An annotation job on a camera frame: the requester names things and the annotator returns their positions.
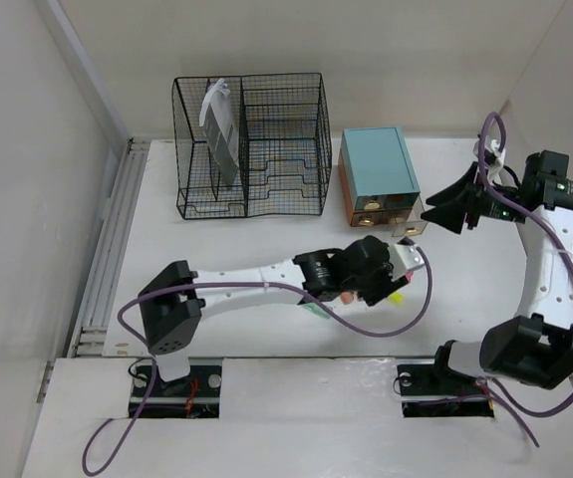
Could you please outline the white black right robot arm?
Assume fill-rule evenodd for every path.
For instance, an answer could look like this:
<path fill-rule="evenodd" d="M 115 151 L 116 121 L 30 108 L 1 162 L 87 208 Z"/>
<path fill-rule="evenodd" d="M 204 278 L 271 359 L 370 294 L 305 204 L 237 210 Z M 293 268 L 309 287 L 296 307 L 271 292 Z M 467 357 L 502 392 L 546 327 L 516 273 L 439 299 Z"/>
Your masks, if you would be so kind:
<path fill-rule="evenodd" d="M 504 376 L 553 389 L 573 372 L 573 181 L 569 157 L 543 150 L 527 157 L 521 182 L 498 191 L 520 205 L 494 199 L 472 164 L 455 183 L 428 198 L 423 220 L 453 233 L 480 218 L 522 226 L 526 270 L 514 318 L 487 331 L 478 343 L 448 341 L 429 367 L 430 384 L 453 391 L 465 378 Z"/>

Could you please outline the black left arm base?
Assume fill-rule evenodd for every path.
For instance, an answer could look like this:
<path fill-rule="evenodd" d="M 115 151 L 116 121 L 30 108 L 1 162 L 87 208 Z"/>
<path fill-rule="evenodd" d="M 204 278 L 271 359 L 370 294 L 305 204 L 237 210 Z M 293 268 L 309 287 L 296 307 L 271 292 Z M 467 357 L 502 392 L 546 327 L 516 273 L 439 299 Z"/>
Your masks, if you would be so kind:
<path fill-rule="evenodd" d="M 156 376 L 152 390 L 144 399 L 152 374 L 151 360 L 140 358 L 128 368 L 132 379 L 128 403 L 129 418 L 133 418 L 144 402 L 140 418 L 216 419 L 220 412 L 222 361 L 198 359 L 190 363 L 190 373 L 174 381 Z"/>

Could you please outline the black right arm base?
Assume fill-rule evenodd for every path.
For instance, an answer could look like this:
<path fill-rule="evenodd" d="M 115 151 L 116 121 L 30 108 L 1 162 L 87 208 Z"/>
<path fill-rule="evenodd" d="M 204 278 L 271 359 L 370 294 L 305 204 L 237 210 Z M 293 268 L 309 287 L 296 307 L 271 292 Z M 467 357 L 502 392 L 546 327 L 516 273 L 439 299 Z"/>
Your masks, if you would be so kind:
<path fill-rule="evenodd" d="M 449 368 L 453 341 L 440 346 L 432 362 L 402 361 L 394 390 L 402 398 L 404 418 L 493 418 L 487 391 L 476 378 Z"/>

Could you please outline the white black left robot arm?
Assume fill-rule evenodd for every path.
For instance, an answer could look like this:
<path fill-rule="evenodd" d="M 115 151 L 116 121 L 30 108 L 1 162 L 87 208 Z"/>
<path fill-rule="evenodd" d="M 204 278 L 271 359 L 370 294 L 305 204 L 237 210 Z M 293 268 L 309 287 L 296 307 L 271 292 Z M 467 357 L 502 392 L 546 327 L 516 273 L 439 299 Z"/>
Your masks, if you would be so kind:
<path fill-rule="evenodd" d="M 348 292 L 372 307 L 424 265 L 410 240 L 389 244 L 372 235 L 344 249 L 301 253 L 259 268 L 209 272 L 172 262 L 138 294 L 145 345 L 157 364 L 155 382 L 171 395 L 187 389 L 184 349 L 205 319 L 266 305 L 330 303 Z"/>

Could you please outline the clear plastic drawer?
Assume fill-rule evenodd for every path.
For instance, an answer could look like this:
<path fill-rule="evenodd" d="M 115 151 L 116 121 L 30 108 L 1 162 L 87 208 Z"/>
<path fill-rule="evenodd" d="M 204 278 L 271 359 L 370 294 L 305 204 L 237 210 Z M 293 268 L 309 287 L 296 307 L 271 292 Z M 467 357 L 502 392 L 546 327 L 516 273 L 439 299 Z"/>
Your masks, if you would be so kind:
<path fill-rule="evenodd" d="M 368 199 L 361 210 L 355 212 L 355 224 L 360 227 L 372 227 L 388 224 L 390 211 L 385 208 L 384 199 Z"/>
<path fill-rule="evenodd" d="M 420 197 L 411 209 L 395 211 L 389 220 L 391 236 L 401 238 L 422 235 L 428 226 L 428 223 L 422 219 L 424 212 L 424 203 Z"/>

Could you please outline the grey paper swatch booklet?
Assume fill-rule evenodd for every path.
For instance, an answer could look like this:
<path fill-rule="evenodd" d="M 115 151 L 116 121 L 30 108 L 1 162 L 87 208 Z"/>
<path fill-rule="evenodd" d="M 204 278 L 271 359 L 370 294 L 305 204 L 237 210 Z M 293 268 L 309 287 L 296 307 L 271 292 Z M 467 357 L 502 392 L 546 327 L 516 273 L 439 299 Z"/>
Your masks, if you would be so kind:
<path fill-rule="evenodd" d="M 239 169 L 239 130 L 234 122 L 231 90 L 224 78 L 207 88 L 198 120 L 221 178 L 232 186 Z"/>

